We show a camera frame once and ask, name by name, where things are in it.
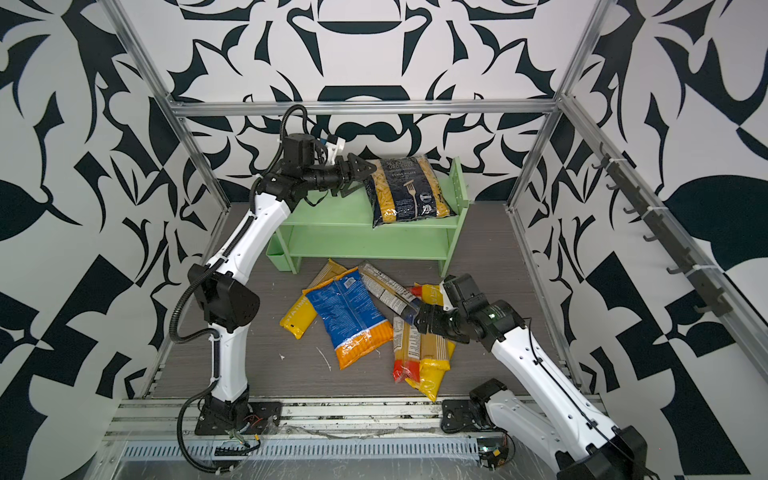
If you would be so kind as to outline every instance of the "wooden floor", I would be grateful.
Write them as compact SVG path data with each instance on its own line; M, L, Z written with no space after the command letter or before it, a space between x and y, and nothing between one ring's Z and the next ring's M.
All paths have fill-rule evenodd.
M220 242L229 237L247 206L233 205ZM347 267L360 260L335 259ZM392 343L339 371L330 337L318 318L301 340L278 325L286 311L301 295L325 259L305 258L298 275L275 270L264 256L250 275L248 287L261 297L261 310L248 333L246 374L252 396L411 396L418 395L405 383L392 381ZM438 283L436 261L372 260L374 266L403 286L414 282ZM470 206L450 273L470 273L488 300L506 300L523 317L532 317L533 333L541 347L555 361L557 353L547 333L541 307L528 277L515 235L502 204ZM377 303L389 319L393 312ZM203 314L190 308L180 332L188 334L204 327ZM479 343L458 345L451 370L445 374L442 395L467 395L469 390L495 377L512 392L523 394L517 379ZM189 397L204 389L210 379L210 344L198 339L173 345L154 398Z

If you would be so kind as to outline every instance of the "blue and orange bag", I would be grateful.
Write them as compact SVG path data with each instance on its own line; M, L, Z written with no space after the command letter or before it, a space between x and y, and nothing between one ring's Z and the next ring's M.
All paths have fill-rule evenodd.
M339 368L392 339L392 325L373 304L357 268L304 290L331 336Z

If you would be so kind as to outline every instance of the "patterned wallpaper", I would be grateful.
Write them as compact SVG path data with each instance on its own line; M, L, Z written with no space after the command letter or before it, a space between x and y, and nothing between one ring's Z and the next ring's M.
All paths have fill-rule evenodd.
M130 0L187 101L551 98L595 0Z
M543 114L320 115L310 133L335 132L344 152L363 158L425 154L435 171L448 173L460 157L470 198L507 200L533 145ZM253 175L271 162L279 117L197 117L187 122L197 144L232 201L247 201ZM288 132L301 132L300 117Z
M220 209L94 0L0 19L0 476L62 478L138 394Z
M619 0L574 93L763 314L765 2ZM670 480L762 478L768 385L563 119L518 212L556 321L619 425Z

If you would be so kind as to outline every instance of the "lower shelf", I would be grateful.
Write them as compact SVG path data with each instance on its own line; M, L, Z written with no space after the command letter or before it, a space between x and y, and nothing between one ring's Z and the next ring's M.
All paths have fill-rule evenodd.
M455 229L295 226L283 231L292 257L447 260Z

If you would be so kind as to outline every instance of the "fork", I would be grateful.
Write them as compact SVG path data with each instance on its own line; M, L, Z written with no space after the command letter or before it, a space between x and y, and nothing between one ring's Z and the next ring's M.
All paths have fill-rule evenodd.
M416 218L419 215L419 205L416 203L416 187L413 185L413 180L408 180L403 184L408 190L408 193L413 197L413 217Z

